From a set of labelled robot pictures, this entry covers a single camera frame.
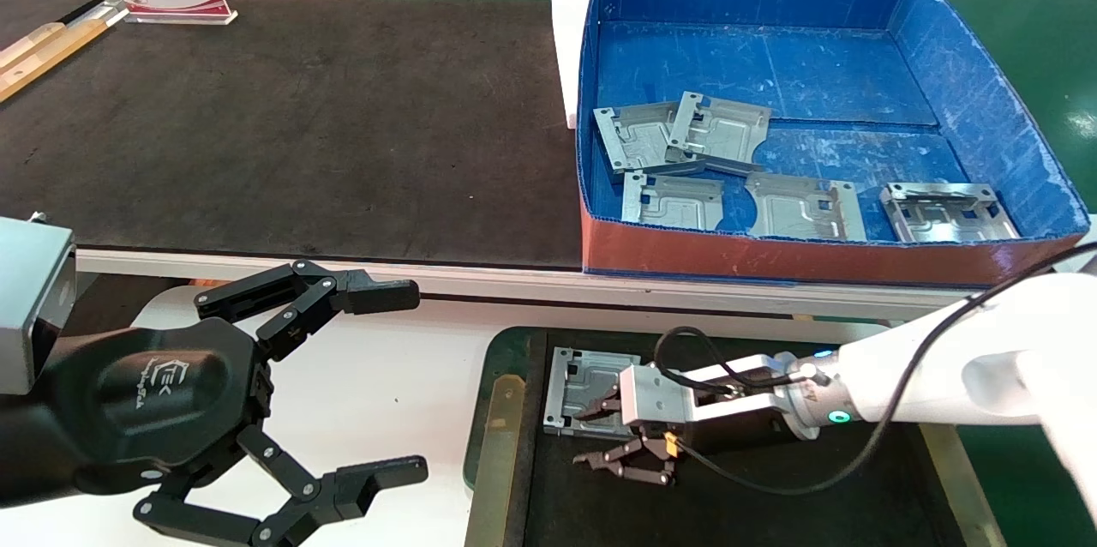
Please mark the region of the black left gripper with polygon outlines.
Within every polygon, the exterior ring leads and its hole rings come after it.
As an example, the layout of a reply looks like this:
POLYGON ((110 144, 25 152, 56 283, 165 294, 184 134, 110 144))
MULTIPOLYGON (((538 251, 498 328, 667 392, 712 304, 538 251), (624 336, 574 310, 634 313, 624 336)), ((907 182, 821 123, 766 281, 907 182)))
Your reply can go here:
POLYGON ((223 321, 61 339, 30 392, 1 399, 1 501, 23 508, 122 495, 169 477, 134 518, 211 546, 302 546, 324 525, 364 517, 381 490, 427 480, 422 456, 317 478, 249 426, 270 414, 267 360, 286 358, 338 314, 411 311, 420 301, 412 280, 294 261, 201 293, 200 319, 223 321), (257 343, 231 324, 272 310, 257 343), (259 520, 186 502, 195 485, 219 479, 244 453, 287 492, 278 512, 259 520))

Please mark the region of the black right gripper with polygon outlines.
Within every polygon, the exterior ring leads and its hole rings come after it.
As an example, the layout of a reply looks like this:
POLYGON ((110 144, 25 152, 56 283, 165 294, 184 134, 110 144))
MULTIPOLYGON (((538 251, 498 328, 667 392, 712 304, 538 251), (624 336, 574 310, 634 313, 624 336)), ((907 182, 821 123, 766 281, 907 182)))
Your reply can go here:
MULTIPOLYGON (((620 391, 599 396, 573 419, 584 423, 607 419, 623 425, 620 391)), ((576 454, 572 464, 627 481, 670 487, 675 461, 686 456, 686 447, 701 454, 720 454, 795 441, 798 435, 780 413, 745 412, 680 424, 645 423, 638 426, 638 438, 606 452, 576 454)))

